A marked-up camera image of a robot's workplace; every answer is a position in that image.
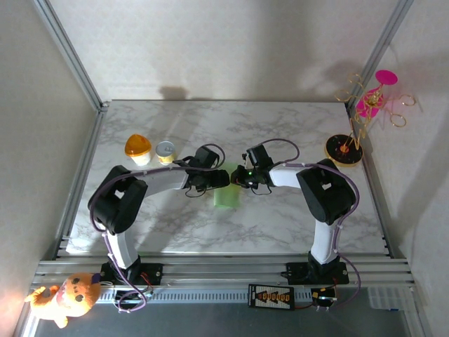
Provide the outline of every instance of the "small cup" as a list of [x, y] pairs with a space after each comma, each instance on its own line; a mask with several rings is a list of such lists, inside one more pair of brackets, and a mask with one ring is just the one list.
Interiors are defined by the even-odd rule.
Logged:
[[151, 159], [152, 144], [142, 135], [132, 135], [125, 145], [125, 153], [138, 165], [147, 165]]
[[160, 142], [156, 146], [156, 154], [159, 159], [159, 163], [162, 165], [169, 165], [176, 159], [175, 146], [172, 142], [167, 140]]

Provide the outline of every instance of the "stuffed animal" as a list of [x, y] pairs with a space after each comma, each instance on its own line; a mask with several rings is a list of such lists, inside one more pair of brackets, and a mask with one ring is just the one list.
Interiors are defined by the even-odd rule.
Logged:
[[43, 296], [44, 291], [44, 286], [36, 289], [25, 302], [30, 302], [38, 318], [53, 320], [62, 329], [67, 326], [67, 317], [80, 317], [97, 302], [101, 294], [100, 274], [78, 272], [61, 287], [51, 286], [49, 297]]

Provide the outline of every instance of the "white wall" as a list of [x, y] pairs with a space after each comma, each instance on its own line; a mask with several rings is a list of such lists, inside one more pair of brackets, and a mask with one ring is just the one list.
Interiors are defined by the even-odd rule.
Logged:
[[103, 100], [333, 102], [397, 0], [51, 0]]
[[10, 336], [94, 112], [32, 2], [0, 7], [0, 336]]
[[369, 136], [389, 205], [389, 231], [411, 263], [435, 336], [449, 336], [449, 2], [415, 0], [380, 63], [397, 73], [404, 128], [384, 124]]

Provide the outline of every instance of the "white marble table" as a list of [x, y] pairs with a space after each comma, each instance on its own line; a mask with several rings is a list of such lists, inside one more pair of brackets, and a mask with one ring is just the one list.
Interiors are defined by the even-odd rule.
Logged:
[[[83, 191], [67, 251], [106, 251], [88, 220], [87, 202], [109, 170], [138, 169], [123, 151], [128, 137], [140, 133], [157, 144], [172, 141], [179, 158], [204, 143], [217, 143], [227, 162], [242, 164], [241, 154], [268, 138], [295, 141], [299, 162], [323, 158], [324, 144], [335, 133], [349, 132], [340, 103], [148, 102], [114, 101], [105, 118]], [[295, 154], [286, 143], [267, 145], [276, 162]], [[150, 166], [159, 166], [154, 156]], [[384, 253], [382, 230], [362, 166], [343, 171], [361, 192], [357, 211], [348, 218], [340, 248], [351, 253]], [[185, 191], [167, 191], [144, 200], [133, 231], [139, 251], [171, 253], [306, 253], [314, 239], [314, 218], [300, 190], [273, 189], [268, 196], [240, 193], [241, 206], [213, 206], [213, 191], [190, 199]]]

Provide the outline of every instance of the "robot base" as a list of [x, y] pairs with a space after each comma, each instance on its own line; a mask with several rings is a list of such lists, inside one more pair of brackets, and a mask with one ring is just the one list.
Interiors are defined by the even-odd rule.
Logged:
[[[163, 265], [160, 263], [140, 263], [137, 268], [131, 266], [134, 271], [132, 272], [133, 276], [129, 277], [129, 281], [131, 281], [136, 286], [146, 286], [147, 283], [140, 276], [141, 273], [145, 273], [148, 276], [149, 282], [152, 286], [161, 285], [162, 279], [162, 267]], [[127, 270], [123, 271], [125, 275], [130, 275], [131, 273]], [[113, 284], [126, 284], [121, 281], [120, 275], [118, 275], [115, 268], [111, 266], [111, 263], [103, 263], [101, 266], [101, 282], [111, 282]]]
[[286, 264], [287, 271], [282, 273], [292, 286], [307, 284], [348, 284], [348, 271], [344, 262], [338, 262], [335, 267], [324, 275], [313, 273], [308, 262], [293, 262]]

